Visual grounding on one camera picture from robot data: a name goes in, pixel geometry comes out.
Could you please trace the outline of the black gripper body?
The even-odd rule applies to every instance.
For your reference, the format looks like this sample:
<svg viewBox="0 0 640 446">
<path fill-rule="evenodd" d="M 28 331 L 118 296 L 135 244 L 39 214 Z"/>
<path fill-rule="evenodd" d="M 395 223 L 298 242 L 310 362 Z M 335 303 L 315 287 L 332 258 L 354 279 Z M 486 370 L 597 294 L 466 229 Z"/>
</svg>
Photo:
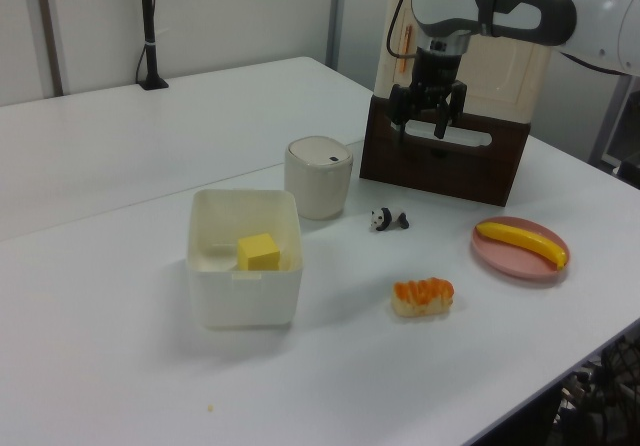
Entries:
<svg viewBox="0 0 640 446">
<path fill-rule="evenodd" d="M 419 49 L 414 59 L 409 97 L 412 109 L 435 109 L 456 81 L 460 56 Z"/>
</svg>

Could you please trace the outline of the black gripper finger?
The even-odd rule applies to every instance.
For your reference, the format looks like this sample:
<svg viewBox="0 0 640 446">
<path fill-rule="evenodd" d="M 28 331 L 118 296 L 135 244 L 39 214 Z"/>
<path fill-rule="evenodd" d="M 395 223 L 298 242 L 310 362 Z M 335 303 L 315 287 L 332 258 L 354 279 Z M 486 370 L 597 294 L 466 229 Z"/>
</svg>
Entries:
<svg viewBox="0 0 640 446">
<path fill-rule="evenodd" d="M 409 87 L 395 84 L 389 95 L 389 120 L 395 131 L 395 140 L 402 141 L 406 123 L 412 117 L 412 95 Z"/>
<path fill-rule="evenodd" d="M 467 86 L 460 81 L 455 81 L 449 93 L 439 98 L 436 107 L 437 120 L 434 130 L 436 138 L 443 138 L 446 129 L 458 122 L 463 113 L 466 92 Z"/>
</svg>

